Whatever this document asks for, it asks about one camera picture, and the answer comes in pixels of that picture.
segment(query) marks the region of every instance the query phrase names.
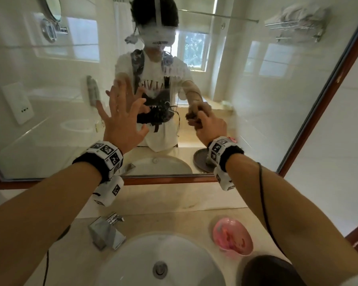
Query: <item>chrome faucet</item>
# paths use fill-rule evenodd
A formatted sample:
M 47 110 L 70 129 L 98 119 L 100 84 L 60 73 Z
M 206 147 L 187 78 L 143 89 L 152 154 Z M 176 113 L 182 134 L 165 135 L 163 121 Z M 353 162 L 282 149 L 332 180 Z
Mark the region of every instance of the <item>chrome faucet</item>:
M 93 244 L 98 250 L 102 251 L 106 246 L 116 250 L 126 240 L 126 237 L 114 227 L 119 221 L 124 222 L 125 219 L 114 213 L 108 218 L 99 217 L 88 226 Z

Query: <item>left hand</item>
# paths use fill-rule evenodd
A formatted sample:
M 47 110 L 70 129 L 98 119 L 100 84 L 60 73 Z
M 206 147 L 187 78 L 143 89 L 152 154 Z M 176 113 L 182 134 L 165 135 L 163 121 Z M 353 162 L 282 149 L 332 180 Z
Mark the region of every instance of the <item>left hand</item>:
M 188 108 L 188 114 L 186 114 L 186 119 L 188 120 L 188 125 L 194 126 L 195 129 L 201 129 L 202 124 L 200 118 L 198 118 L 198 112 L 204 111 L 207 116 L 210 116 L 212 112 L 211 106 L 202 100 L 194 100 Z
M 137 131 L 138 111 L 146 99 L 135 100 L 130 111 L 127 112 L 125 82 L 120 82 L 119 86 L 112 86 L 108 95 L 110 96 L 110 117 L 103 109 L 102 103 L 97 101 L 98 113 L 105 122 L 103 140 L 114 144 L 122 154 L 125 154 L 136 147 L 148 134 L 149 129 L 145 124 L 140 131 Z

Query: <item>magnifying mirror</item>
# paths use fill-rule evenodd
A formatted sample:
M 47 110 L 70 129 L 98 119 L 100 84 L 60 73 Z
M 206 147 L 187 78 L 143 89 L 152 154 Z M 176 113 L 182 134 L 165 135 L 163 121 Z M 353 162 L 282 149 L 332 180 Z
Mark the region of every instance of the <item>magnifying mirror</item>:
M 59 0 L 42 0 L 46 11 L 55 22 L 61 21 L 61 3 Z

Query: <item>black cable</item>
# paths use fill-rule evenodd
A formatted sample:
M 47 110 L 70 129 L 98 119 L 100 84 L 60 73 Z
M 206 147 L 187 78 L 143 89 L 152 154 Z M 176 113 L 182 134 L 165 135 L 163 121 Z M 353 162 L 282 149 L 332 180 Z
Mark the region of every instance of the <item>black cable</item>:
M 280 246 L 277 244 L 277 241 L 276 241 L 276 239 L 274 238 L 274 235 L 273 235 L 273 233 L 272 233 L 271 227 L 269 226 L 267 208 L 265 207 L 265 200 L 264 200 L 263 167 L 262 167 L 261 163 L 259 163 L 259 162 L 258 162 L 258 180 L 259 180 L 259 183 L 260 183 L 261 205 L 262 205 L 262 207 L 263 207 L 263 215 L 264 215 L 265 225 L 267 226 L 267 231 L 268 231 L 269 235 L 271 236 L 273 242 L 276 244 L 277 248 L 279 248 L 280 251 L 282 252 L 282 254 L 284 254 L 284 256 L 286 257 L 285 253 L 281 250 Z
M 44 282 L 43 282 L 42 286 L 45 286 L 45 282 L 47 281 L 48 268 L 49 268 L 49 250 L 47 250 L 47 266 L 45 268 L 45 276 L 44 276 Z

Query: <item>dark hair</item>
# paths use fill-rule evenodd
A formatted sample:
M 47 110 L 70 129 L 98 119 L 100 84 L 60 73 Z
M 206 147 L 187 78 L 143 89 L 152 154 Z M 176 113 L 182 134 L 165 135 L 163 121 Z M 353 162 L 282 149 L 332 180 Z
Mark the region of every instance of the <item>dark hair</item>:
M 157 21 L 155 17 L 154 0 L 133 0 L 131 2 L 131 14 L 137 25 L 147 25 L 151 21 Z M 160 14 L 162 25 L 178 27 L 178 8 L 174 0 L 160 0 Z

